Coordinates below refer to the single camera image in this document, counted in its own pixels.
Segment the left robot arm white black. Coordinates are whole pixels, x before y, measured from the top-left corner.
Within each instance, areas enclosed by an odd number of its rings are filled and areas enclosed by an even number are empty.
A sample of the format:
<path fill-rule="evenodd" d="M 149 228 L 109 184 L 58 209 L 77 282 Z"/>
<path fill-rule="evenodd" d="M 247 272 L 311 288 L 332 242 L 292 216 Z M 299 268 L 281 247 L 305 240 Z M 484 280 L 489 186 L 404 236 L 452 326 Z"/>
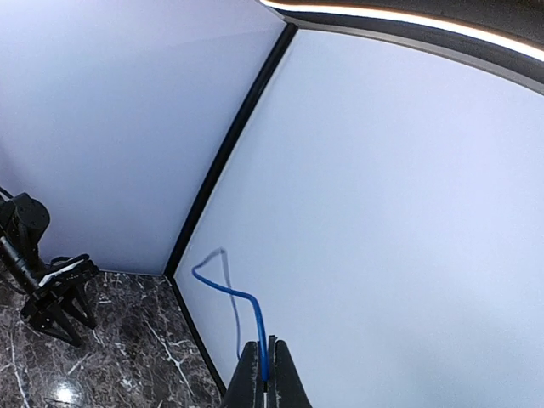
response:
<path fill-rule="evenodd" d="M 20 316 L 28 326 L 79 348 L 82 339 L 71 320 L 96 328 L 85 285 L 99 269 L 87 254 L 45 263 L 38 244 L 49 223 L 48 209 L 40 201 L 1 189 L 1 263 L 12 276 L 1 281 L 25 296 Z"/>

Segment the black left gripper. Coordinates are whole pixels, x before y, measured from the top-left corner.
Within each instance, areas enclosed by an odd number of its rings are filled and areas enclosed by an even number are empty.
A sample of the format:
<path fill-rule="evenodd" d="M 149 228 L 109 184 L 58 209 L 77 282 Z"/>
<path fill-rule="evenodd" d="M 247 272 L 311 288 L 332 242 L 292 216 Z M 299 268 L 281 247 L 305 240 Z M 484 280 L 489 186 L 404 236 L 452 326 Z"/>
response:
<path fill-rule="evenodd" d="M 37 289 L 28 297 L 20 315 L 34 331 L 74 347 L 81 347 L 82 339 L 70 317 L 87 328 L 96 327 L 83 284 L 53 284 Z"/>

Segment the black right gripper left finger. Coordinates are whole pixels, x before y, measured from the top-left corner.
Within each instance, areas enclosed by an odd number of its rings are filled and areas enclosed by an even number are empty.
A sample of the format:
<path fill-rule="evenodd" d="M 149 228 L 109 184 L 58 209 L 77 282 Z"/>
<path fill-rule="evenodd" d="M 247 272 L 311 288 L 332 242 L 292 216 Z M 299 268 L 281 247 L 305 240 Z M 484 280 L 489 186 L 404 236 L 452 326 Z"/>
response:
<path fill-rule="evenodd" d="M 260 343 L 247 342 L 220 408 L 264 408 Z"/>

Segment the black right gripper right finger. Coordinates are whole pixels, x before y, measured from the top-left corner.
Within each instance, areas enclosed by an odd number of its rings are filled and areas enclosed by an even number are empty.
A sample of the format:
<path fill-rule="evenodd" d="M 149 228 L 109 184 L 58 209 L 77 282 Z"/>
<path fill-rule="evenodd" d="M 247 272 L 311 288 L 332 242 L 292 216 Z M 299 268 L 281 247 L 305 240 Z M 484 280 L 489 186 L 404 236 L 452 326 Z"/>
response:
<path fill-rule="evenodd" d="M 286 342 L 276 336 L 269 337 L 268 365 L 268 408 L 312 407 Z"/>

